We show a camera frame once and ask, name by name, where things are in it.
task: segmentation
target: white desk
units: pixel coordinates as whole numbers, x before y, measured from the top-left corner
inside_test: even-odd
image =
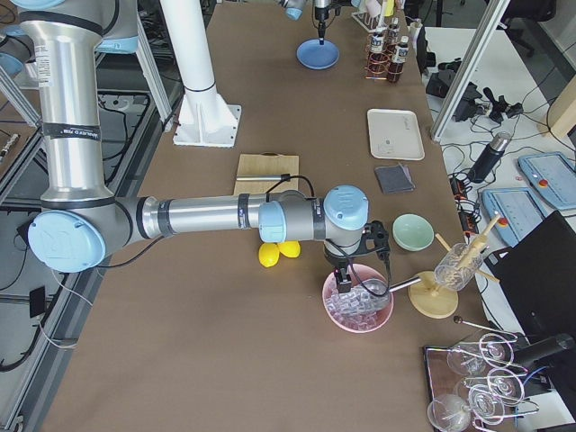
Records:
[[[428,50],[436,53],[437,63],[442,63],[450,62],[464,56],[474,34],[474,30],[426,28],[426,33],[429,42]],[[482,89],[487,86],[492,90],[497,99],[500,95],[504,95],[509,104],[522,102],[527,93],[536,87],[536,82],[530,76],[522,59],[504,31],[496,31],[494,33],[488,48],[484,52],[472,76],[472,82],[478,86],[480,93],[482,93]],[[427,98],[432,114],[436,116],[442,106],[443,100],[434,96],[428,96]],[[530,93],[523,102],[523,105],[526,113],[542,105],[529,115],[540,122],[545,121],[548,104],[539,89]],[[457,168],[458,170],[470,168],[473,165],[470,156],[475,160],[484,149],[485,142],[491,140],[491,134],[482,130],[479,126],[488,130],[498,126],[497,123],[490,120],[487,116],[480,117],[476,124],[478,126],[473,127],[473,130],[479,133],[471,131],[472,124],[470,120],[456,122],[453,119],[448,128],[446,128],[441,140],[441,145],[446,146],[444,159],[448,173],[454,172]],[[537,124],[535,122],[525,116],[520,116],[518,121],[517,119],[505,120],[502,126],[494,131],[507,131],[512,135],[513,140],[508,145],[507,153],[502,158],[501,165],[496,171],[496,181],[488,186],[489,188],[529,186],[518,169],[517,160],[519,156],[537,153],[533,148],[541,151],[561,151],[573,160],[573,151],[570,152],[552,136],[536,135],[539,133],[536,126]],[[568,145],[572,145],[567,137],[558,138],[561,138]],[[484,143],[472,144],[471,151],[466,147],[448,147],[448,144],[451,143],[465,145],[472,141],[484,141]],[[491,179],[492,176],[488,175],[487,180],[490,181]],[[476,190],[479,187],[482,188],[484,185],[485,184],[476,185],[474,190],[469,194],[470,198],[476,200]],[[547,206],[544,201],[543,204],[550,212],[552,211],[552,208]],[[565,212],[565,214],[574,213],[575,211]],[[485,211],[483,211],[482,222],[479,224],[479,229],[482,229],[486,225],[487,219],[487,215]],[[568,219],[568,222],[573,228],[576,227],[576,218]],[[489,246],[491,250],[498,250],[505,247],[500,238],[493,233],[490,234]],[[481,288],[486,286],[486,283],[481,277],[478,280],[478,286]],[[522,331],[522,328],[509,307],[504,293],[497,283],[489,283],[488,288],[482,296],[488,304],[490,311],[493,313],[494,318],[504,329]],[[520,420],[518,422],[518,428],[520,430],[534,430],[545,426],[561,425],[574,421],[557,393],[551,393],[545,395],[545,397],[535,397],[533,400],[540,404],[541,411],[537,415],[527,416],[525,419]]]

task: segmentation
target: metal base plate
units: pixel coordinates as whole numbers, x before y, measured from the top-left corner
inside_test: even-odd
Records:
[[[228,105],[238,123],[242,108],[240,105]],[[201,133],[197,124],[180,124],[176,128],[174,143],[177,146],[220,147],[230,149],[236,142],[237,126],[222,127],[213,133]]]

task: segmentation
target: yellow lemon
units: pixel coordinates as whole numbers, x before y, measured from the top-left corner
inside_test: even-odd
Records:
[[[280,251],[275,243],[263,243],[258,250],[258,260],[264,267],[275,266],[280,258]]]
[[[300,243],[297,241],[278,243],[278,249],[280,249],[280,253],[285,257],[297,258],[300,256]]]

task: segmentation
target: black chair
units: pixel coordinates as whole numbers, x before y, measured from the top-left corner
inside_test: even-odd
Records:
[[[514,18],[524,18],[536,23],[549,21],[556,15],[556,0],[512,0],[502,16],[502,23],[506,25],[506,34],[511,41],[528,50],[527,55],[534,55],[534,47],[522,39],[522,30],[511,29]]]

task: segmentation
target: gray floor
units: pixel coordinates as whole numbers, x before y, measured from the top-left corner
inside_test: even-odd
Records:
[[[485,9],[484,0],[465,0],[464,4],[461,4],[461,0],[444,0],[442,27],[476,28]],[[420,18],[425,19],[426,26],[436,26],[437,0],[424,1],[420,7]],[[555,98],[576,74],[573,67],[538,23],[516,19],[511,27],[524,30],[523,39],[535,48],[535,54],[529,58],[527,50],[515,44],[518,54],[534,80],[537,83],[542,82],[540,89],[544,97],[548,100]],[[576,130],[572,130],[570,138],[576,143]]]

